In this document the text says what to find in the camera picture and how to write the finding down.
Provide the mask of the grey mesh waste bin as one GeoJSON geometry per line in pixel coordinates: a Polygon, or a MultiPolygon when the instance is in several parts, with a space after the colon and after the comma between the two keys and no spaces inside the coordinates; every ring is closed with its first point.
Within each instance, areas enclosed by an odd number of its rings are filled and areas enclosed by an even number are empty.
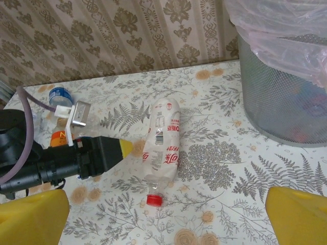
{"type": "Polygon", "coordinates": [[[253,127],[286,145],[327,145],[325,89],[267,66],[242,37],[238,45],[244,110],[253,127]]]}

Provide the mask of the orange label bottle gold cap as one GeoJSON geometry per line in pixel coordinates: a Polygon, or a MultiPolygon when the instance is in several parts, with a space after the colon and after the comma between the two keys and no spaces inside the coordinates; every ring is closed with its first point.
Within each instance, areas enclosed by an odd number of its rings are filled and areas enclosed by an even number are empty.
{"type": "Polygon", "coordinates": [[[58,118],[50,140],[50,147],[57,147],[67,144],[65,126],[67,119],[58,118]]]}

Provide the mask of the floral table cover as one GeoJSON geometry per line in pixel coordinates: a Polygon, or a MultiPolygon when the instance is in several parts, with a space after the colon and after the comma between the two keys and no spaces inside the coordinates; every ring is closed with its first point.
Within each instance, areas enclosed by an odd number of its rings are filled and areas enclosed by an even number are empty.
{"type": "Polygon", "coordinates": [[[265,210],[271,186],[327,196],[327,148],[261,135],[242,103],[238,62],[62,82],[91,103],[96,134],[136,143],[99,177],[68,178],[70,213],[59,245],[279,245],[265,210]],[[178,176],[162,207],[147,205],[141,154],[152,105],[181,107],[178,176]]]}

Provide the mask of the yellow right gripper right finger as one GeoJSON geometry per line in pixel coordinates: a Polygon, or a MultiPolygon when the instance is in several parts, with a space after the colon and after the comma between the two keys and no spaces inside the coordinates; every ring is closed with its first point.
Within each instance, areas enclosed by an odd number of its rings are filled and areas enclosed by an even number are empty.
{"type": "Polygon", "coordinates": [[[279,245],[327,245],[327,197],[271,187],[265,208],[279,245]]]}

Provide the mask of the aluminium frame post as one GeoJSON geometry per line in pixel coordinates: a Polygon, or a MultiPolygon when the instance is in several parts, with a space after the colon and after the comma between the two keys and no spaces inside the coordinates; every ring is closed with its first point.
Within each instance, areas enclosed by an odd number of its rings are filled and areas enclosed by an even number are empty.
{"type": "Polygon", "coordinates": [[[0,99],[7,103],[14,94],[14,90],[0,80],[0,99]]]}

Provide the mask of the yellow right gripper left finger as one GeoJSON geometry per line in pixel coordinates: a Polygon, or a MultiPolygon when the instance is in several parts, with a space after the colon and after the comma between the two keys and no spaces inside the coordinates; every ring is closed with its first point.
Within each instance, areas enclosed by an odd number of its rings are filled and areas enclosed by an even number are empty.
{"type": "Polygon", "coordinates": [[[68,214],[62,189],[0,204],[0,245],[58,245],[68,214]]]}

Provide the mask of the white wrap bottle red cap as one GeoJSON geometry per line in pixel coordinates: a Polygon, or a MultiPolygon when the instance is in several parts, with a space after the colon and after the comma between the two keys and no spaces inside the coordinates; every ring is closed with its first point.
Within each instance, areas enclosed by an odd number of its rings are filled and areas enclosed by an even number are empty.
{"type": "Polygon", "coordinates": [[[161,98],[152,107],[142,166],[148,184],[146,204],[160,207],[164,191],[177,173],[180,149],[180,106],[175,99],[161,98]]]}

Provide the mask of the blue label water bottle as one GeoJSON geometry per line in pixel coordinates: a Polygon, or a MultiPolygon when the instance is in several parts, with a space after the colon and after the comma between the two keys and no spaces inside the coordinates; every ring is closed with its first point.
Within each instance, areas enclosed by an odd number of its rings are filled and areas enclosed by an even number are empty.
{"type": "Polygon", "coordinates": [[[55,87],[49,92],[49,103],[53,107],[71,107],[74,103],[74,100],[67,89],[64,87],[55,87]]]}

